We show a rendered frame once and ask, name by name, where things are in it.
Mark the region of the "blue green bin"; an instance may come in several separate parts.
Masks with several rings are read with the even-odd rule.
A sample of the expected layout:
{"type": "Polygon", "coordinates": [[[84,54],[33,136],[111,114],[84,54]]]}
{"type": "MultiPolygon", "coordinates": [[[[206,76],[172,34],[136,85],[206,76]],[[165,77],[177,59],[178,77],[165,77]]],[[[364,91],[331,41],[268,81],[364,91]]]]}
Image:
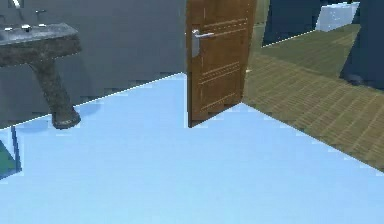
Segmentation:
{"type": "Polygon", "coordinates": [[[0,140],[0,180],[22,171],[20,149],[15,126],[10,127],[13,154],[0,140]]]}

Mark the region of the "grey stone pedestal sink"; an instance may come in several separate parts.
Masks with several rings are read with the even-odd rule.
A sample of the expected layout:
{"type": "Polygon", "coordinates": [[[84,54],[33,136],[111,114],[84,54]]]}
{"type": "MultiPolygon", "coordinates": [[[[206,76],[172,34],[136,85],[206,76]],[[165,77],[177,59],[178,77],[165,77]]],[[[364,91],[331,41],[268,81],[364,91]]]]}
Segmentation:
{"type": "Polygon", "coordinates": [[[57,74],[55,60],[82,50],[79,32],[66,23],[0,26],[0,67],[27,64],[34,72],[54,128],[76,126],[81,117],[57,74]]]}

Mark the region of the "brown wooden room door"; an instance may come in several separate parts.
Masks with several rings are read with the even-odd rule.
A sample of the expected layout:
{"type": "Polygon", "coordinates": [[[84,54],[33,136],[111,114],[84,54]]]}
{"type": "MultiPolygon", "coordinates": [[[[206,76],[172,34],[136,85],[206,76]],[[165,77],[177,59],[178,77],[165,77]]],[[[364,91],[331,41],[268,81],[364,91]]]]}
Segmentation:
{"type": "Polygon", "coordinates": [[[187,114],[190,128],[239,104],[257,0],[187,0],[187,114]],[[192,56],[192,31],[213,36],[192,56]]]}

